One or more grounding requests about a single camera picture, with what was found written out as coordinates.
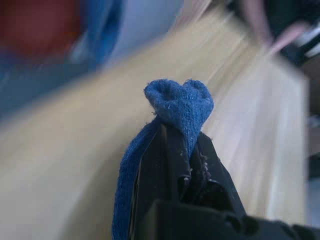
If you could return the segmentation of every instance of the light wood surface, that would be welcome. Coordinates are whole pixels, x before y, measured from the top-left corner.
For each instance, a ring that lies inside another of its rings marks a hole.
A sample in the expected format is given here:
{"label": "light wood surface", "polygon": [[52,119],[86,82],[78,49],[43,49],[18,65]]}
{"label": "light wood surface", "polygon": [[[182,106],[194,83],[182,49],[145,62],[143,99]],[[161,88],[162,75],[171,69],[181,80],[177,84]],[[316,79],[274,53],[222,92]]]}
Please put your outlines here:
{"label": "light wood surface", "polygon": [[248,214],[305,222],[306,81],[216,10],[2,123],[0,239],[111,238],[120,160],[154,117],[143,89],[160,78],[208,86],[203,131]]}

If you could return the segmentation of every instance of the blue cloth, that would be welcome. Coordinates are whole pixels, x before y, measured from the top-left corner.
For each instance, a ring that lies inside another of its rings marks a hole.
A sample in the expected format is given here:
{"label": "blue cloth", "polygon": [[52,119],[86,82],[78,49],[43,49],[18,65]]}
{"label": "blue cloth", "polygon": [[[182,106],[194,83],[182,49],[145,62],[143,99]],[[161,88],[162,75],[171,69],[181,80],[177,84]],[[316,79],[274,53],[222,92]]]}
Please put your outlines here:
{"label": "blue cloth", "polygon": [[183,134],[190,157],[201,127],[214,108],[207,87],[200,81],[188,80],[181,86],[172,80],[156,80],[146,86],[144,94],[154,108],[156,118],[132,140],[121,160],[114,199],[113,240],[127,239],[132,191],[139,163],[160,124],[170,124]]}

